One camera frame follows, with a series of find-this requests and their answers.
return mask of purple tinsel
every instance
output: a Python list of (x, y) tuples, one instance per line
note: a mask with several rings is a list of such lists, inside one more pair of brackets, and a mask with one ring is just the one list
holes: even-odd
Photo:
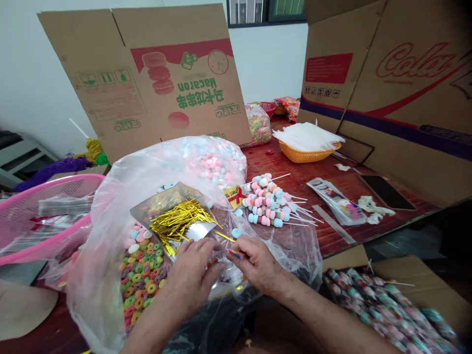
[(15, 192), (23, 192), (36, 187), (37, 185), (47, 182), (55, 174), (82, 171), (90, 167), (93, 167), (93, 163), (88, 161), (85, 156), (74, 158), (73, 154), (69, 154), (66, 158), (39, 170), (27, 181), (18, 184), (15, 187)]

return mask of printed macaron image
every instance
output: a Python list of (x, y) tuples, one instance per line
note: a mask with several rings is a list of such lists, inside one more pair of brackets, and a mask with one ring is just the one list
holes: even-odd
[(166, 56), (159, 52), (148, 53), (143, 55), (144, 66), (147, 68), (166, 66)]
[(188, 115), (183, 112), (172, 112), (169, 114), (169, 125), (172, 128), (183, 129), (190, 124)]
[(156, 81), (152, 84), (152, 87), (154, 88), (154, 92), (159, 95), (168, 94), (174, 91), (174, 83), (169, 79)]
[(165, 66), (152, 67), (147, 71), (149, 78), (153, 81), (165, 80), (171, 77), (169, 69)]

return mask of red label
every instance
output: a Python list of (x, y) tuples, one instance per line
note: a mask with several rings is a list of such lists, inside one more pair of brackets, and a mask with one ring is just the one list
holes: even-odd
[(197, 55), (198, 58), (207, 56), (210, 52), (218, 50), (227, 56), (233, 57), (233, 49), (229, 38), (217, 39), (205, 42), (175, 44), (161, 47), (131, 48), (131, 55), (138, 68), (138, 72), (144, 68), (143, 55), (159, 52), (165, 56), (167, 62), (180, 64), (184, 52)]
[(413, 43), (403, 43), (388, 53), (377, 67), (377, 76), (435, 77), (452, 66), (456, 57), (452, 53), (443, 53), (448, 43), (433, 45), (422, 55), (412, 55)]
[(343, 84), (351, 66), (353, 53), (308, 59), (305, 81)]

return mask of cardboard box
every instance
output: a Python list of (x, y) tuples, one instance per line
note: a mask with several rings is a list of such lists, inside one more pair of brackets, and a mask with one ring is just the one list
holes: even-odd
[(472, 195), (472, 38), (450, 0), (307, 1), (298, 121), (445, 206)]
[(251, 141), (222, 4), (38, 17), (111, 163), (183, 136)]
[[(364, 246), (356, 246), (323, 261), (323, 272), (365, 266), (368, 263)], [(372, 263), (376, 275), (382, 279), (414, 284), (400, 287), (400, 291), (417, 307), (431, 307), (461, 336), (471, 340), (472, 305), (456, 293), (416, 256), (392, 258)]]
[(112, 167), (110, 165), (103, 165), (103, 166), (92, 167), (90, 169), (86, 169), (86, 170), (78, 171), (78, 172), (66, 172), (66, 173), (62, 173), (62, 174), (55, 174), (50, 179), (48, 179), (48, 182), (50, 182), (52, 180), (55, 180), (55, 179), (59, 179), (59, 178), (63, 178), (63, 177), (69, 177), (69, 176), (75, 176), (75, 175), (96, 174), (96, 175), (106, 176), (111, 168)]

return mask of window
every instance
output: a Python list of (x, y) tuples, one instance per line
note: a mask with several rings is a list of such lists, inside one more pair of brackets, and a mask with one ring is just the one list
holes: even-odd
[(306, 22), (305, 0), (226, 0), (228, 27)]

